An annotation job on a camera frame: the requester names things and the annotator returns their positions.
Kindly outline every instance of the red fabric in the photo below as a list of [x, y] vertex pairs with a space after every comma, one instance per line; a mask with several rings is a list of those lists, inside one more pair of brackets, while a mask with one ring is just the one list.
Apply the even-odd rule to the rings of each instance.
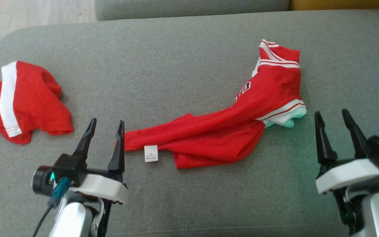
[[[299, 51], [281, 46], [269, 50], [284, 60], [299, 62]], [[260, 58], [273, 60], [264, 48], [260, 48]], [[257, 71], [242, 87], [233, 106], [201, 116], [186, 114], [169, 123], [130, 131], [125, 134], [125, 150], [158, 145], [160, 150], [173, 152], [179, 169], [243, 159], [254, 149], [265, 128], [263, 122], [255, 119], [295, 99], [302, 100], [299, 68], [260, 65]]]
[[46, 69], [40, 66], [17, 61], [17, 77], [13, 99], [13, 110], [21, 134], [9, 137], [1, 119], [0, 133], [7, 140], [17, 144], [27, 144], [31, 131], [41, 128], [50, 135], [63, 135], [73, 132], [71, 114], [59, 100], [61, 87]]

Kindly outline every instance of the black cable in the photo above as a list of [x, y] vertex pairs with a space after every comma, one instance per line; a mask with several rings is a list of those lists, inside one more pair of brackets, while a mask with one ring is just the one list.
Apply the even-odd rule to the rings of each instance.
[[53, 205], [49, 205], [48, 209], [46, 209], [45, 213], [43, 214], [42, 218], [40, 219], [40, 221], [38, 223], [38, 226], [36, 227], [35, 232], [33, 233], [33, 237], [36, 237], [36, 235], [38, 234], [38, 231], [40, 229], [40, 226], [42, 225], [44, 219], [46, 218], [46, 216], [49, 214], [49, 212], [52, 210], [53, 207], [54, 207]]

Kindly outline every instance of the robotic arm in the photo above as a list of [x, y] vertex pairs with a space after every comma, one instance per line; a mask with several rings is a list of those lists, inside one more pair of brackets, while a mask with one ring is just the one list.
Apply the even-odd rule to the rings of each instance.
[[96, 122], [95, 118], [90, 121], [72, 155], [62, 154], [53, 166], [40, 166], [33, 174], [33, 192], [50, 197], [48, 210], [33, 236], [49, 211], [59, 206], [49, 237], [104, 237], [112, 204], [128, 201], [128, 189], [122, 183], [124, 122], [119, 123], [117, 143], [107, 170], [88, 169], [86, 164]]
[[317, 156], [321, 166], [316, 186], [322, 195], [333, 193], [340, 220], [349, 226], [349, 236], [379, 237], [379, 137], [366, 139], [346, 109], [342, 110], [342, 115], [350, 131], [355, 158], [338, 161], [317, 111]]

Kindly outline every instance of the gray upholstery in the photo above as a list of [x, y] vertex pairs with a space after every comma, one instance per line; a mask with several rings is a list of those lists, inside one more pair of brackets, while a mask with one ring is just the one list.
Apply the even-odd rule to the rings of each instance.
[[94, 0], [98, 21], [287, 11], [289, 0]]
[[33, 172], [72, 153], [92, 117], [88, 165], [103, 169], [121, 119], [126, 130], [141, 129], [230, 106], [250, 79], [261, 39], [301, 51], [308, 114], [294, 128], [267, 128], [233, 165], [177, 170], [168, 151], [154, 163], [144, 163], [141, 150], [126, 153], [129, 202], [113, 207], [107, 236], [347, 236], [333, 197], [317, 194], [313, 114], [322, 112], [341, 159], [354, 153], [342, 108], [367, 136], [379, 135], [379, 11], [136, 19], [9, 34], [0, 41], [0, 68], [23, 60], [49, 70], [75, 132], [35, 131], [23, 146], [0, 136], [0, 236], [33, 233], [47, 202], [32, 192]]

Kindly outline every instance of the red garment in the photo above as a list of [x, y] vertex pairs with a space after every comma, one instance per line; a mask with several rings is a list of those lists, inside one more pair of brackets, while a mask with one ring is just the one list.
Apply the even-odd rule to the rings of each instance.
[[0, 82], [0, 133], [7, 140], [27, 144], [31, 131], [50, 135], [73, 132], [71, 114], [61, 103], [61, 87], [40, 66], [16, 61], [3, 66]]
[[299, 91], [299, 51], [266, 40], [259, 49], [257, 73], [231, 107], [130, 131], [125, 134], [125, 150], [158, 145], [173, 152], [178, 169], [229, 164], [248, 156], [262, 135], [263, 121], [305, 107]]

